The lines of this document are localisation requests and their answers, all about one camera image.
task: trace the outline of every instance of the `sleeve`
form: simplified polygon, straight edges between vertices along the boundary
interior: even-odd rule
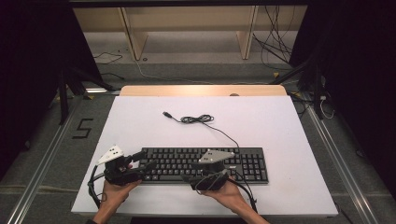
[[[97,224],[96,222],[92,221],[91,219],[88,219],[85,224]]]

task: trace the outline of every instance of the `gray floor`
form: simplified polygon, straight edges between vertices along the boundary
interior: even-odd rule
[[[265,35],[265,33],[257,34],[258,37]],[[285,35],[290,46],[295,35],[293,32]],[[86,36],[90,41],[93,55],[105,51],[122,55],[122,59],[114,63],[98,64],[102,73],[113,73],[124,77],[120,79],[112,75],[104,75],[105,82],[118,87],[141,84],[194,84],[196,81],[213,84],[268,83],[274,80],[274,72],[285,73],[286,70],[266,67],[262,64],[262,58],[265,63],[270,63],[272,66],[288,68],[270,54],[267,58],[266,52],[261,57],[261,48],[257,43],[252,45],[249,60],[242,60],[235,34],[229,32],[150,34],[142,60],[139,61],[140,70],[133,62],[122,35],[86,34]],[[115,58],[117,56],[104,55],[96,60],[98,63],[108,63]],[[297,77],[284,84],[288,91],[296,91],[295,80]],[[115,95],[111,94],[95,94],[92,98],[75,97],[69,100],[72,108],[76,106],[76,112],[22,223],[85,222],[85,217],[72,214],[70,210],[114,98]],[[296,112],[304,110],[300,103],[295,103],[295,107]],[[332,110],[327,105],[324,109]],[[364,223],[309,113],[310,111],[307,110],[302,115],[301,123],[329,191],[334,201],[354,223]],[[84,127],[90,127],[92,130],[88,138],[75,139],[73,136],[83,134],[77,130],[82,119],[92,119],[84,122],[86,125]],[[31,148],[21,153],[0,182],[0,223],[7,221],[16,202],[31,181],[35,169],[47,153],[52,137],[59,128],[59,120],[60,104],[54,99],[52,107],[32,136]],[[396,202],[370,163],[357,156],[356,143],[340,117],[335,114],[332,119],[325,119],[324,123],[378,222],[396,223]],[[348,223],[342,214],[331,218],[268,217],[267,219],[271,223]],[[113,217],[110,223],[129,223],[130,220],[130,217]],[[133,218],[133,223],[150,223],[150,220]]]

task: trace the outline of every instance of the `white table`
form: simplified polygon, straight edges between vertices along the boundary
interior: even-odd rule
[[[95,163],[113,145],[126,155],[142,147],[235,147],[223,134],[201,124],[177,123],[166,118],[163,111],[178,119],[210,114],[215,117],[210,125],[230,135],[240,147],[263,148],[270,183],[250,186],[259,214],[338,214],[289,96],[116,97],[72,212],[91,215],[97,211],[87,182]],[[96,173],[103,170],[102,165]],[[101,192],[102,187],[103,179],[95,182],[96,192]],[[117,213],[135,217],[235,216],[215,200],[198,195],[189,185],[141,185]]]

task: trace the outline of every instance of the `black keyboard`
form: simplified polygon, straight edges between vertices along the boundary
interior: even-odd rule
[[[223,161],[228,175],[243,184],[268,184],[268,174],[261,147],[143,147],[146,158],[139,166],[156,160],[157,166],[150,171],[142,184],[185,184],[180,175],[201,175],[191,169],[191,162],[198,162],[208,149],[233,152],[234,157]]]

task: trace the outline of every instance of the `hand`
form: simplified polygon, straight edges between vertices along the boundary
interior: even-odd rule
[[[232,212],[236,213],[249,224],[268,223],[248,205],[244,197],[242,197],[239,188],[230,181],[226,181],[224,186],[219,190],[206,190],[201,191],[201,193],[216,199],[216,201],[231,209]]]
[[[216,201],[221,203],[223,206],[231,209],[234,213],[237,213],[238,207],[240,206],[248,206],[245,199],[242,197],[239,188],[231,183],[230,181],[226,181],[224,186],[219,190],[205,190],[201,191],[205,196],[214,198]]]
[[[141,182],[142,180],[138,180],[125,186],[118,186],[112,185],[105,180],[102,201],[93,221],[96,223],[107,223],[120,205],[128,198],[129,192]]]

